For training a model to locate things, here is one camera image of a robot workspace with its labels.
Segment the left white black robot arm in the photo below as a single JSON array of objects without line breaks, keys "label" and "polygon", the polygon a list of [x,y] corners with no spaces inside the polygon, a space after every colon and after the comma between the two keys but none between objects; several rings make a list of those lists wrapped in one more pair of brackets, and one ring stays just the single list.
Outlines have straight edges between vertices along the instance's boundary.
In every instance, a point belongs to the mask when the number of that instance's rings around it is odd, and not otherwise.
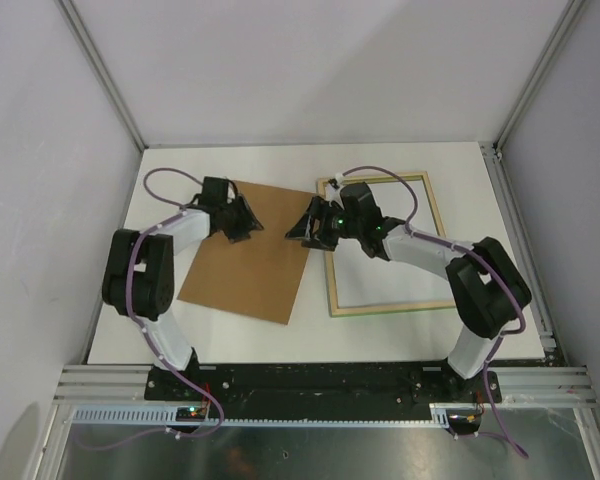
[{"label": "left white black robot arm", "polygon": [[178,207],[175,215],[144,230],[118,229],[110,244],[102,282],[102,298],[121,316],[138,325],[156,365],[169,370],[166,387],[177,398],[194,397],[201,376],[189,368],[197,361],[171,308],[175,296],[175,257],[216,233],[231,243],[261,231],[235,182],[206,177],[202,190]]}]

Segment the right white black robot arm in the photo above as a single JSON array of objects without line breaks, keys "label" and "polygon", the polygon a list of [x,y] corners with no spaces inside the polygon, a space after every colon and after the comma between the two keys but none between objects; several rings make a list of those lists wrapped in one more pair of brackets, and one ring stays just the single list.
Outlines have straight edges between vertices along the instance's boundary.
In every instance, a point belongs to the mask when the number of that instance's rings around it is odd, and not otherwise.
[{"label": "right white black robot arm", "polygon": [[364,182],[338,186],[332,199],[312,197],[285,238],[323,251],[335,250],[341,239],[353,239],[370,258],[406,263],[447,281],[463,323],[446,358],[450,370],[441,376],[442,391],[453,401],[476,391],[476,375],[506,336],[526,329],[523,310],[532,300],[531,291],[498,240],[454,241],[385,216]]}]

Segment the brown cardboard backing board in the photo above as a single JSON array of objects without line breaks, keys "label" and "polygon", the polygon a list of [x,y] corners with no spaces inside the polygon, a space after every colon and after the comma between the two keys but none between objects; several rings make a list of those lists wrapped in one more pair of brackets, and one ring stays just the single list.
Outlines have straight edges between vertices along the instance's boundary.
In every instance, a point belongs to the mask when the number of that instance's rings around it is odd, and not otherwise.
[{"label": "brown cardboard backing board", "polygon": [[286,233],[300,220],[309,192],[239,181],[238,190],[263,225],[247,240],[222,233],[203,241],[179,293],[187,304],[258,320],[289,323],[308,250]]}]

